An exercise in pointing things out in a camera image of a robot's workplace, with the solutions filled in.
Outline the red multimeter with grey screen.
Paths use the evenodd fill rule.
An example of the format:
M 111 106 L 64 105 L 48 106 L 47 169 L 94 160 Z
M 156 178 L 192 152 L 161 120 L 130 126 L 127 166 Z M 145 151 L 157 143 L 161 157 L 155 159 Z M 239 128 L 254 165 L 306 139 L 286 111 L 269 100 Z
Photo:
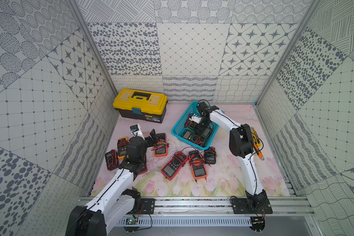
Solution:
M 187 163 L 188 157 L 182 152 L 175 152 L 172 159 L 162 168 L 161 173 L 171 181 Z

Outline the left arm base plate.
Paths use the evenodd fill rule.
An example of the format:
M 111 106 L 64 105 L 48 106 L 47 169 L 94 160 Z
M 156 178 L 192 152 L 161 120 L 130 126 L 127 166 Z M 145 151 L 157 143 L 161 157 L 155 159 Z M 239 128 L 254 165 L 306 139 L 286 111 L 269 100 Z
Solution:
M 127 214 L 140 215 L 140 214 L 153 214 L 155 208 L 154 198 L 141 198 L 135 201 L 134 208 Z

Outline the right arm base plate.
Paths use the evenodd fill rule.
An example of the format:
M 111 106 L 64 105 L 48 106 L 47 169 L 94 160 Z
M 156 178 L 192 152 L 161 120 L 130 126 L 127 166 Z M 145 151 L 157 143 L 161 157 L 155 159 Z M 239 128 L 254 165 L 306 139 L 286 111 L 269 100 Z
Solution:
M 234 214 L 273 214 L 269 199 L 266 199 L 263 203 L 255 203 L 251 199 L 237 198 L 233 196 L 229 201 Z

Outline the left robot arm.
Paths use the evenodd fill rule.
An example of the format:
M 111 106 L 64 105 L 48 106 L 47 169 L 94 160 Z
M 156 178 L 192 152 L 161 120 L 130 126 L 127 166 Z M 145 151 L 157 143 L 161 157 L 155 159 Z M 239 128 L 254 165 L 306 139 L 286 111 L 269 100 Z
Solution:
M 106 236 L 128 213 L 141 212 L 141 194 L 132 184 L 145 170 L 147 150 L 157 142 L 155 130 L 144 137 L 140 126 L 131 126 L 133 137 L 127 145 L 126 157 L 104 189 L 85 206 L 76 206 L 67 224 L 67 236 Z

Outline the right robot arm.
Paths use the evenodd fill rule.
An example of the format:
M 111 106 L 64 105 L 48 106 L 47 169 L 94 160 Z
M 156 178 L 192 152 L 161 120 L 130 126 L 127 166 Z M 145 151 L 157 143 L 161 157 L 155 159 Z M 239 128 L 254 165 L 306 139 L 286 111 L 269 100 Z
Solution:
M 229 149 L 240 160 L 248 203 L 253 207 L 264 204 L 267 194 L 256 171 L 254 155 L 257 151 L 250 126 L 227 117 L 217 106 L 209 106 L 205 100 L 200 100 L 196 108 L 199 115 L 191 118 L 196 124 L 196 132 L 203 134 L 210 124 L 215 123 L 229 134 Z

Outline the dark green multimeter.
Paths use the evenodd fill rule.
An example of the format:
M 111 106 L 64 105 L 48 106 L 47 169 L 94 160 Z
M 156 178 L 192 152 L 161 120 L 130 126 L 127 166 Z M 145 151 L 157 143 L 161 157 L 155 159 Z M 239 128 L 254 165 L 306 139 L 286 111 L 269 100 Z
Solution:
M 186 129 L 181 137 L 187 141 L 190 141 L 198 146 L 201 146 L 203 147 L 205 145 L 205 142 L 206 142 L 206 138 L 202 135 L 199 135 L 199 134 L 196 134 L 195 132 L 191 131 L 191 130 L 188 130 Z
M 213 129 L 211 127 L 206 127 L 205 129 L 200 129 L 199 127 L 195 127 L 194 131 L 196 133 L 196 138 L 194 143 L 204 143 L 212 134 Z

